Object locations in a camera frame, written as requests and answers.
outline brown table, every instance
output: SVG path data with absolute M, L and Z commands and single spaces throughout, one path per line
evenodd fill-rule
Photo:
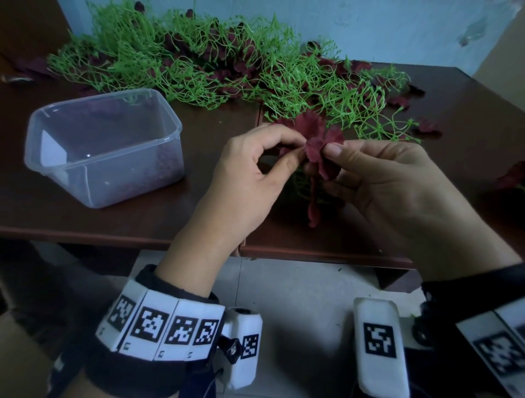
M 482 193 L 492 190 L 494 180 L 513 163 L 525 159 L 525 114 L 457 68 L 398 68 L 426 91 L 411 101 L 403 117 L 438 122 L 443 136 L 425 140 L 423 146 L 483 217 L 524 255 L 523 225 L 488 205 Z M 415 273 L 398 271 L 413 264 L 351 206 L 325 215 L 315 229 L 307 226 L 306 208 L 305 201 L 283 195 L 240 247 L 241 255 L 382 267 L 376 268 L 382 287 L 392 288 L 403 274 L 412 285 L 398 284 L 395 290 L 410 290 L 420 282 Z
M 407 117 L 438 121 L 441 139 L 425 141 L 430 156 L 487 221 L 525 254 L 525 229 L 481 200 L 496 177 L 525 159 L 525 114 L 455 68 L 399 66 L 427 94 Z M 260 121 L 256 103 L 232 102 L 214 111 L 174 103 L 182 120 L 186 178 L 161 190 L 93 210 L 51 180 L 25 168 L 27 120 L 38 107 L 75 97 L 66 82 L 0 86 L 0 236 L 63 243 L 166 249 L 192 214 L 212 177 L 222 147 Z M 307 203 L 286 192 L 240 249 L 246 257 L 328 261 L 376 267 L 383 288 L 411 290 L 419 280 L 412 263 L 350 206 L 310 229 Z M 401 282 L 395 282 L 401 275 Z
M 76 96 L 65 81 L 0 85 L 0 235 L 3 237 L 167 249 L 205 193 L 226 141 L 253 128 L 259 104 L 234 101 L 207 111 L 174 102 L 181 119 L 186 176 L 180 182 L 103 209 L 77 202 L 47 177 L 23 164 L 31 112 Z

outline clear plastic box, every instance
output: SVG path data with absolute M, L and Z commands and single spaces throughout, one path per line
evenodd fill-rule
M 58 102 L 31 115 L 24 160 L 84 205 L 101 208 L 180 180 L 181 131 L 151 89 Z

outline wristband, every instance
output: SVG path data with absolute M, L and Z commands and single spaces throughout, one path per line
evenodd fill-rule
M 225 307 L 218 300 L 173 287 L 153 270 L 128 281 L 95 334 L 86 375 L 114 396 L 175 394 L 188 369 L 210 362 L 220 336 Z

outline sleeve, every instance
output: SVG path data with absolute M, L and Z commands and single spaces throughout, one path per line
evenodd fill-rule
M 472 391 L 509 396 L 456 324 L 523 297 L 525 264 L 455 280 L 425 282 L 422 289 L 426 302 L 414 330 L 435 348 L 449 374 Z

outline white wall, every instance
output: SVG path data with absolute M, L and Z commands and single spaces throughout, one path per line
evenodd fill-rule
M 58 0 L 73 33 L 90 33 L 85 0 Z M 109 0 L 94 0 L 107 4 Z M 195 8 L 220 19 L 274 13 L 303 39 L 336 41 L 351 59 L 456 66 L 473 75 L 523 0 L 151 0 L 156 14 Z M 462 47 L 467 28 L 486 21 L 481 38 Z

